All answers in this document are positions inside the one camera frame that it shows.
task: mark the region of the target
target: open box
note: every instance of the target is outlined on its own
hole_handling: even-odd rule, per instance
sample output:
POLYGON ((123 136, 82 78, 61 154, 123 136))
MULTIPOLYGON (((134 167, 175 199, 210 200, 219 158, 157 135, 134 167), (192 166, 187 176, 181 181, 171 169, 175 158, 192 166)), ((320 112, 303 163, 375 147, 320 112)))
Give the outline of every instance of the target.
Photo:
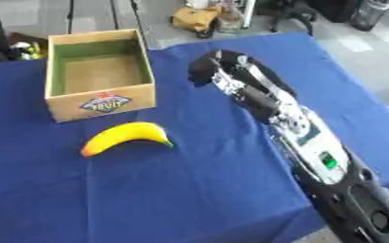
POLYGON ((155 106, 155 80, 136 29, 48 40, 46 102, 57 122, 155 106))

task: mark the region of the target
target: banana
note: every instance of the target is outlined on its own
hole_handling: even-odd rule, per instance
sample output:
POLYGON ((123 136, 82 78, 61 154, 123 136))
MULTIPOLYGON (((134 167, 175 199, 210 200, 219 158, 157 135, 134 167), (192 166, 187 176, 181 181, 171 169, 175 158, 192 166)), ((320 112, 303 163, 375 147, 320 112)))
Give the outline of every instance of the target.
POLYGON ((150 122, 129 122, 111 127, 94 136, 81 150, 81 155, 84 157, 98 155, 112 146, 130 140, 153 140, 173 147, 162 127, 150 122))

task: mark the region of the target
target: robotic arm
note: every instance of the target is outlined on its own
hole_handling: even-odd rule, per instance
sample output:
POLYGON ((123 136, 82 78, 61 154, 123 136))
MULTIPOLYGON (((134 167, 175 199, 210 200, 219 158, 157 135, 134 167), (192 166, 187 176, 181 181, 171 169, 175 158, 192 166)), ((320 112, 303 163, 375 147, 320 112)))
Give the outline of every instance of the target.
POLYGON ((191 63, 189 75, 195 86, 213 83, 269 125, 294 179, 343 242, 389 243, 389 190, 271 69, 215 50, 191 63))

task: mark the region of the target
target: blue tablecloth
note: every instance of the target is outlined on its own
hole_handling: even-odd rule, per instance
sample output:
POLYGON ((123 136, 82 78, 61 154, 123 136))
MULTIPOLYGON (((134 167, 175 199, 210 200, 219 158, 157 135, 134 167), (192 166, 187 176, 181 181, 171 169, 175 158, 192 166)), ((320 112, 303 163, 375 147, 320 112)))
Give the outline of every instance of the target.
POLYGON ((55 123, 44 62, 0 64, 0 243, 289 242, 323 225, 267 128, 187 65, 212 48, 273 68, 389 185, 389 111, 304 34, 150 52, 157 108, 55 123), (103 129, 156 122, 176 144, 79 150, 103 129))

